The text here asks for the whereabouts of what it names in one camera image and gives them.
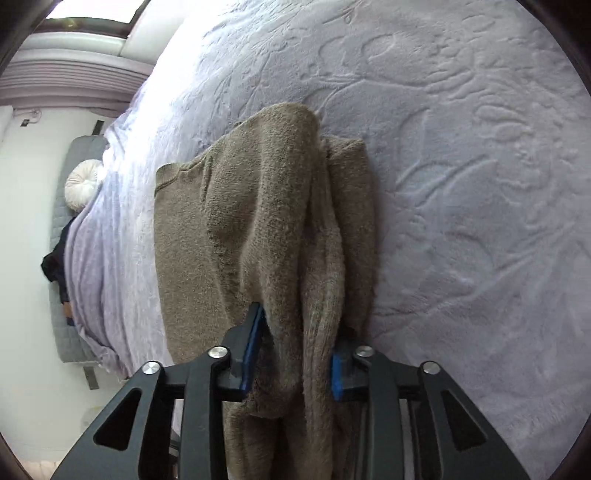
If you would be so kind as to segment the brown knit sweater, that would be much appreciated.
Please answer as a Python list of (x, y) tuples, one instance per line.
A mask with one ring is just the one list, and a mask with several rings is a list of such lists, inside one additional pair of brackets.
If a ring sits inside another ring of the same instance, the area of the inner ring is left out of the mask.
[(185, 363), (262, 304), (269, 336), (252, 391), (225, 409), (236, 479), (347, 479), (356, 407), (332, 398), (339, 327), (369, 316), (373, 180), (359, 139), (324, 136), (276, 104), (155, 175), (154, 251), (169, 354)]

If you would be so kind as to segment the lavender embossed bed blanket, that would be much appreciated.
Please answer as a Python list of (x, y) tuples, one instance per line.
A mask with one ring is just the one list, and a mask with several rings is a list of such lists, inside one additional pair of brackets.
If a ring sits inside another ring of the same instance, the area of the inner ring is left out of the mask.
[(515, 1), (204, 1), (107, 129), (73, 241), (74, 319), (121, 376), (170, 362), (156, 170), (266, 106), (365, 141), (378, 265), (370, 341), (440, 362), (533, 479), (590, 413), (590, 97)]

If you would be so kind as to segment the dark clothing pile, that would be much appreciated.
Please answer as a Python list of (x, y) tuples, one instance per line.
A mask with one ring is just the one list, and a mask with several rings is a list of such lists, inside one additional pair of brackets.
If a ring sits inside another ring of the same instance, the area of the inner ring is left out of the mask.
[(68, 326), (74, 326), (72, 308), (67, 291), (65, 275), (65, 247), (70, 226), (74, 219), (71, 219), (61, 230), (60, 238), (53, 250), (43, 257), (41, 269), (47, 280), (58, 285), (59, 299), (62, 305), (63, 314)]

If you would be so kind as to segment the wooden framed window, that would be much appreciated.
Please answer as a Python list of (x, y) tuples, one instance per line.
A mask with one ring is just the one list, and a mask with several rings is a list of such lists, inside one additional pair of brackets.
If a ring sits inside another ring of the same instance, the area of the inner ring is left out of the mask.
[(126, 39), (149, 0), (60, 1), (36, 33), (89, 33)]

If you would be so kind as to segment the grey quilted headboard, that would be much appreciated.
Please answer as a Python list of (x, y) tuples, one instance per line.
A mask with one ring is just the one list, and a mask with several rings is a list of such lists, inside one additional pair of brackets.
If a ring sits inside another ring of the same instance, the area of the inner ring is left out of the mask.
[[(54, 191), (49, 232), (50, 250), (53, 250), (61, 240), (63, 229), (68, 225), (72, 225), (63, 241), (64, 280), (71, 301), (75, 299), (74, 275), (72, 273), (74, 265), (73, 241), (77, 233), (78, 221), (77, 213), (72, 211), (66, 204), (66, 180), (81, 162), (86, 160), (101, 161), (106, 148), (107, 140), (101, 135), (85, 135), (75, 138), (70, 143), (64, 157)], [(66, 320), (59, 294), (59, 286), (56, 281), (49, 284), (49, 307), (51, 327), (59, 359), (63, 363), (97, 365), (99, 361), (85, 339), (79, 335), (77, 327), (69, 325)]]

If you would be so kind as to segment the round white cushion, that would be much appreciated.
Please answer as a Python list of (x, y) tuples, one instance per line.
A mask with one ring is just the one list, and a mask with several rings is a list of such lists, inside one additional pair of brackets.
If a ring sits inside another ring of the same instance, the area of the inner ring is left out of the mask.
[(87, 159), (80, 162), (65, 181), (66, 205), (74, 212), (82, 211), (94, 198), (104, 177), (105, 169), (101, 160)]

